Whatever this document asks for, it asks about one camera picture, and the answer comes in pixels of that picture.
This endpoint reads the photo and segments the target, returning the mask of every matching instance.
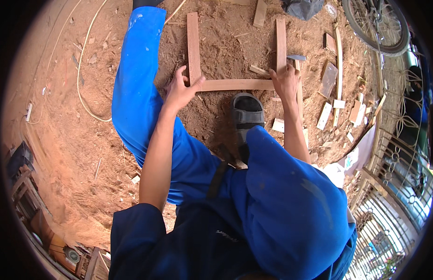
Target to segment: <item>hand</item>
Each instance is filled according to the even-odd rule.
[[[289,106],[296,103],[298,83],[301,79],[300,71],[296,70],[292,64],[287,63],[287,70],[285,73],[277,75],[274,70],[270,69],[270,76],[273,80],[274,89],[282,99],[283,105]]]
[[[206,80],[204,76],[201,76],[194,85],[186,87],[184,82],[189,79],[182,75],[182,72],[186,68],[186,65],[181,66],[174,73],[173,80],[167,87],[167,97],[162,106],[164,109],[174,112],[175,115],[190,102],[197,91],[201,90],[201,87]]]

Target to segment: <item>blue pants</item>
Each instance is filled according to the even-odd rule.
[[[140,166],[163,104],[153,81],[165,14],[154,7],[132,12],[114,86],[113,124]],[[248,132],[247,144],[248,169],[230,168],[219,197],[233,201],[259,265],[283,279],[312,279],[328,269],[333,275],[334,263],[346,262],[346,248],[353,254],[347,244],[355,224],[347,222],[346,194],[322,172],[291,157],[262,127]],[[219,163],[176,118],[167,201],[204,199]]]

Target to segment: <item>foot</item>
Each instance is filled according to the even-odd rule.
[[[250,93],[238,93],[231,99],[231,114],[237,133],[238,152],[241,160],[247,164],[249,148],[246,134],[254,126],[265,126],[263,105]]]

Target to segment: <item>navy blue shirt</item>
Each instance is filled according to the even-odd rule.
[[[150,204],[116,212],[111,255],[109,279],[233,280],[261,271],[230,199],[181,205],[168,234]]]

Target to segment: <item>person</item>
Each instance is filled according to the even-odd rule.
[[[139,204],[114,213],[109,279],[341,279],[353,258],[347,197],[310,165],[297,113],[299,71],[270,70],[285,114],[282,147],[248,93],[231,100],[237,170],[191,137],[178,111],[200,90],[180,67],[163,101],[153,84],[166,11],[138,1],[121,49],[112,115],[142,167]],[[177,205],[165,231],[165,201]]]

